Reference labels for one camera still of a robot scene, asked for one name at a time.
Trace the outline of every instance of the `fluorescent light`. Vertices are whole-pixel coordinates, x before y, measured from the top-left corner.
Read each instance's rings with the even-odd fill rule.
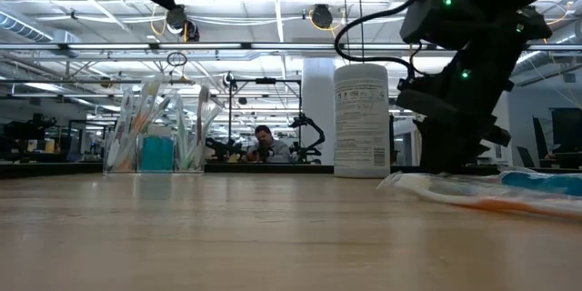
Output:
[[[333,44],[279,44],[279,43],[258,43],[251,44],[253,49],[273,49],[273,50],[331,50],[334,49]]]
[[[520,56],[520,57],[519,57],[519,59],[517,59],[517,64],[519,64],[519,63],[521,63],[521,62],[524,62],[524,61],[526,61],[527,59],[529,59],[529,58],[531,58],[531,57],[533,57],[534,55],[537,55],[537,54],[539,54],[539,53],[540,53],[540,51],[534,51],[534,52],[532,52],[532,53],[529,53],[529,54],[526,54],[526,55],[522,55],[522,56]]]
[[[299,108],[296,109],[253,109],[253,108],[244,108],[244,109],[233,109],[233,112],[255,112],[255,113],[271,113],[271,112],[278,112],[278,113],[298,113]]]
[[[110,121],[115,121],[117,117],[119,117],[119,114],[107,114],[105,116],[103,115],[87,115],[87,119],[97,119],[97,120],[110,120]]]
[[[14,95],[10,95],[13,97],[58,97],[58,95],[55,94],[14,94]]]
[[[98,97],[108,97],[109,95],[62,95],[62,96],[73,98],[98,98]]]
[[[200,94],[200,85],[192,85],[178,90],[179,95],[198,95]]]
[[[118,49],[149,49],[148,44],[74,44],[68,45],[71,50],[118,50]]]
[[[541,51],[579,51],[580,50],[580,45],[564,45],[564,44],[530,45],[527,50],[541,50]]]
[[[155,40],[157,43],[160,43],[160,40],[155,35],[148,35],[146,36],[148,39]]]
[[[88,102],[86,100],[83,100],[83,99],[73,98],[73,100],[75,100],[76,102],[78,102],[81,105],[90,105],[90,106],[95,105],[95,104],[92,104],[92,103],[90,103],[90,102]]]
[[[121,107],[116,106],[116,105],[101,105],[101,106],[107,110],[116,111],[116,112],[121,111]]]
[[[0,44],[0,50],[58,50],[54,44]]]
[[[37,89],[45,90],[45,91],[52,91],[52,92],[60,92],[62,89],[58,86],[50,85],[47,83],[26,83],[26,86],[34,87]]]
[[[237,43],[223,43],[223,44],[205,44],[205,43],[179,43],[179,44],[160,44],[160,49],[240,49],[241,44]]]
[[[354,50],[354,49],[361,49],[361,44],[352,44],[352,45],[345,45],[346,49]],[[391,45],[391,44],[372,44],[366,45],[364,44],[364,50],[408,50],[410,45]],[[418,45],[412,45],[413,49],[418,49]]]
[[[266,94],[268,95],[268,97],[274,97],[274,98],[297,98],[296,95],[282,95],[282,94]],[[222,98],[222,99],[228,99],[229,95],[216,95],[217,98]],[[263,97],[263,94],[244,94],[244,93],[238,93],[236,95],[234,95],[233,97]]]

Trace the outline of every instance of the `wooden table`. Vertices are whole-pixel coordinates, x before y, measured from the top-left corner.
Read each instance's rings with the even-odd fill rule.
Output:
[[[0,182],[0,289],[579,290],[582,225],[332,176]]]

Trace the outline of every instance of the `yellow cable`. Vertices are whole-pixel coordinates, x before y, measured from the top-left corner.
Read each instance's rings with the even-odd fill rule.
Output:
[[[561,17],[559,17],[557,20],[553,21],[553,22],[549,22],[547,23],[548,25],[553,25],[555,23],[559,23],[561,21],[563,21],[564,19],[566,19],[567,16],[567,11],[570,9],[570,5],[566,6],[566,10],[564,10],[564,15],[562,15]]]
[[[164,26],[162,27],[162,32],[158,32],[156,30],[156,27],[154,26],[154,16],[156,15],[156,9],[157,9],[157,5],[154,7],[154,10],[152,11],[152,20],[149,22],[150,27],[152,27],[152,32],[154,32],[157,35],[162,35],[165,31],[166,31],[166,19],[164,18]]]

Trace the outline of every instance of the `metal frame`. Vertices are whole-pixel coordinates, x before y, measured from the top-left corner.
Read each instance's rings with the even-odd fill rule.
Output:
[[[233,92],[233,84],[235,83],[242,83],[241,86],[238,87],[238,89]],[[232,136],[232,123],[233,123],[233,99],[235,98],[235,95],[237,95],[246,85],[248,85],[249,83],[258,83],[258,84],[269,84],[269,85],[274,85],[276,83],[283,83],[285,86],[288,86],[288,83],[297,83],[299,85],[299,93],[293,91],[293,89],[291,87],[288,87],[289,90],[291,90],[293,92],[293,94],[299,99],[299,109],[298,109],[298,113],[302,113],[303,112],[303,91],[302,91],[302,87],[301,87],[301,80],[288,80],[288,79],[275,79],[275,78],[255,78],[255,79],[251,79],[251,78],[239,78],[239,79],[235,79],[233,78],[230,81],[230,84],[228,85],[228,139],[230,140],[231,136]],[[301,128],[299,128],[299,134],[298,134],[298,138],[299,138],[299,144],[301,145]]]
[[[378,51],[409,51],[407,44],[339,44],[343,50],[378,50]],[[579,51],[582,44],[547,44],[525,45],[524,51]],[[5,51],[44,51],[44,50],[125,50],[125,51],[159,51],[159,50],[261,50],[261,51],[330,51],[335,52],[334,44],[329,43],[289,43],[289,42],[239,42],[239,43],[79,43],[79,44],[33,44],[33,43],[0,43],[0,50]],[[422,45],[423,51],[448,51],[436,45]]]

